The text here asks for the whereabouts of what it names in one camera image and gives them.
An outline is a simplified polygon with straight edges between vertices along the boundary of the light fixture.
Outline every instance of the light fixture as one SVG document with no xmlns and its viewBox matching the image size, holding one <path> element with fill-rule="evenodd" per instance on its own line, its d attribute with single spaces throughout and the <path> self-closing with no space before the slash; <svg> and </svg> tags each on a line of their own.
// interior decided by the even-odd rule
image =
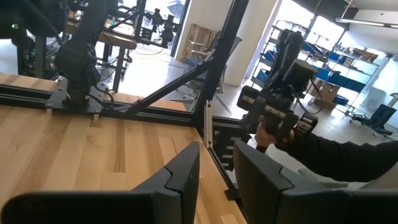
<svg viewBox="0 0 398 224">
<path fill-rule="evenodd" d="M 361 25 L 384 27 L 384 24 L 381 22 L 359 21 L 359 20 L 354 20 L 354 19 L 342 19 L 342 18 L 336 18 L 336 21 L 350 23 L 350 24 L 361 24 Z"/>
<path fill-rule="evenodd" d="M 361 21 L 361 20 L 356 20 L 356 19 L 342 19 L 342 18 L 336 18 L 336 21 L 350 23 L 350 24 L 361 24 L 361 25 L 368 25 L 368 26 L 378 26 L 378 27 L 398 29 L 398 24 L 388 24 L 388 23 L 382 23 L 382 22 Z"/>
</svg>

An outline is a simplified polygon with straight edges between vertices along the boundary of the black cable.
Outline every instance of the black cable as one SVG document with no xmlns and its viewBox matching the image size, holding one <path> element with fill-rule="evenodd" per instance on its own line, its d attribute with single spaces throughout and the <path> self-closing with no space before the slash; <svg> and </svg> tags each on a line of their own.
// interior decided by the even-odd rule
<svg viewBox="0 0 398 224">
<path fill-rule="evenodd" d="M 56 28 L 52 25 L 49 19 L 29 0 L 21 0 L 23 4 L 25 4 L 42 22 L 50 28 L 50 30 L 55 34 L 55 38 L 57 42 L 62 46 L 62 40 L 57 32 Z"/>
<path fill-rule="evenodd" d="M 157 55 L 157 54 L 162 53 L 162 51 L 163 51 L 163 48 L 162 48 L 162 50 L 160 50 L 160 52 L 157 52 L 157 53 L 154 53 L 154 54 L 140 54 L 138 52 L 136 52 L 136 54 L 138 54 L 138 55 Z"/>
<path fill-rule="evenodd" d="M 311 83 L 314 85 L 315 89 L 319 92 L 319 90 L 317 89 L 317 87 L 315 86 L 315 84 L 313 83 L 312 80 L 311 80 Z M 321 96 L 321 106 L 320 106 L 319 110 L 318 110 L 317 112 L 315 112 L 315 113 L 311 113 L 311 112 L 309 112 L 309 111 L 305 108 L 305 106 L 303 105 L 303 103 L 300 101 L 300 98 L 299 98 L 298 94 L 296 93 L 294 87 L 293 87 L 292 85 L 289 85 L 289 88 L 292 90 L 294 96 L 295 96 L 296 99 L 297 99 L 298 104 L 301 106 L 301 108 L 304 110 L 304 112 L 306 112 L 306 113 L 308 113 L 308 114 L 311 114 L 311 115 L 316 115 L 316 114 L 318 114 L 319 112 L 321 112 L 321 110 L 323 109 L 322 96 Z"/>
<path fill-rule="evenodd" d="M 111 72 L 110 74 L 109 74 L 109 71 L 108 71 L 108 76 L 105 77 L 105 78 L 102 78 L 102 79 L 101 79 L 101 83 L 102 83 L 102 82 L 105 82 L 105 80 L 106 80 L 106 84 L 111 83 L 111 80 L 110 80 L 109 78 L 111 77 L 111 75 L 112 75 L 115 71 L 116 71 L 116 70 L 113 70 L 113 72 Z"/>
<path fill-rule="evenodd" d="M 107 108 L 107 104 L 102 102 L 100 99 L 98 99 L 97 97 L 93 96 L 92 94 L 89 94 L 88 96 L 90 96 L 91 99 L 95 100 L 97 103 L 99 103 L 103 108 Z"/>
<path fill-rule="evenodd" d="M 112 108 L 112 107 L 113 107 L 113 104 L 114 104 L 114 98 L 113 98 L 112 94 L 110 94 L 108 91 L 99 89 L 97 85 L 94 85 L 94 88 L 95 88 L 96 90 L 98 90 L 98 91 L 100 91 L 100 92 L 102 92 L 102 93 L 108 95 L 108 96 L 111 98 L 111 104 L 109 105 L 109 107 Z"/>
</svg>

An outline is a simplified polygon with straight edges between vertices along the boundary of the black sleeve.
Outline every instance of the black sleeve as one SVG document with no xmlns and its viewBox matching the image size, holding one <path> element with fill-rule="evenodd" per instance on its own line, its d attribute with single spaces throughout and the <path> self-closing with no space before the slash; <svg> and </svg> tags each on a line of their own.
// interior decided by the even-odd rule
<svg viewBox="0 0 398 224">
<path fill-rule="evenodd" d="M 359 146 L 309 134 L 296 136 L 292 142 L 276 147 L 313 172 L 338 181 L 369 182 L 385 174 L 398 161 L 398 141 Z"/>
</svg>

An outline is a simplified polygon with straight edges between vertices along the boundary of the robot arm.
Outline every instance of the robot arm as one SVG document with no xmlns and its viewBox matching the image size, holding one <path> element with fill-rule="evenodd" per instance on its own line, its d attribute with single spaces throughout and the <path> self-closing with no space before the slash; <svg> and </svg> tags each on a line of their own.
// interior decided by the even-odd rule
<svg viewBox="0 0 398 224">
<path fill-rule="evenodd" d="M 267 85 L 258 91 L 249 86 L 243 87 L 238 106 L 248 114 L 241 121 L 247 133 L 255 133 L 258 117 L 267 119 L 266 131 L 278 141 L 286 138 L 290 130 L 310 133 L 317 125 L 316 117 L 305 113 L 301 119 L 290 107 L 301 91 L 316 74 L 316 70 L 305 61 L 297 60 L 303 37 L 301 34 L 284 30 L 279 36 L 279 52 L 272 66 Z"/>
<path fill-rule="evenodd" d="M 110 0 L 90 0 L 77 32 L 60 47 L 55 66 L 68 78 L 67 102 L 87 104 L 91 86 L 101 78 L 95 69 L 95 45 L 108 17 Z"/>
</svg>

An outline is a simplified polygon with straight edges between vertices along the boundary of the black metal frame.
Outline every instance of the black metal frame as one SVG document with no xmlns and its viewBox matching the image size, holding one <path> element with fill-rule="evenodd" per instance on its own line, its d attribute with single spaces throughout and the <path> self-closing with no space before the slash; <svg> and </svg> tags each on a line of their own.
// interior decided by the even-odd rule
<svg viewBox="0 0 398 224">
<path fill-rule="evenodd" d="M 204 62 L 191 72 L 184 74 L 175 81 L 157 90 L 148 97 L 145 97 L 144 99 L 133 103 L 132 105 L 116 102 L 114 106 L 117 107 L 118 110 L 103 109 L 99 115 L 119 119 L 133 119 L 145 122 L 193 127 L 197 129 L 198 133 L 203 138 L 206 101 L 211 101 L 215 95 L 216 87 L 229 57 L 230 49 L 232 48 L 236 34 L 238 33 L 238 29 L 248 2 L 249 0 L 234 0 L 232 2 L 216 50 L 206 62 Z M 198 98 L 197 106 L 195 107 L 194 112 L 167 110 L 150 106 L 171 91 L 176 90 L 178 87 L 184 85 L 186 82 L 204 72 L 207 72 L 207 77 Z M 16 86 L 0 85 L 0 104 L 36 109 L 46 109 L 50 108 L 50 106 L 48 106 L 47 104 L 47 101 L 52 96 L 52 94 L 53 93 L 49 91 L 40 91 Z M 248 135 L 240 129 L 239 122 L 240 120 L 237 119 L 214 117 L 214 135 L 217 138 L 217 132 L 220 133 L 221 130 L 222 132 L 233 133 L 232 135 L 235 136 L 227 139 L 227 141 L 225 141 L 225 146 L 233 142 L 235 138 L 247 138 Z M 234 184 L 229 179 L 226 170 L 223 167 L 223 158 L 220 158 L 220 155 L 223 154 L 223 151 L 225 151 L 226 149 L 222 149 L 219 146 L 216 147 L 217 148 L 209 147 L 209 153 L 213 158 L 228 188 L 235 189 Z M 243 212 L 243 206 L 241 202 L 237 201 L 237 204 Z"/>
</svg>

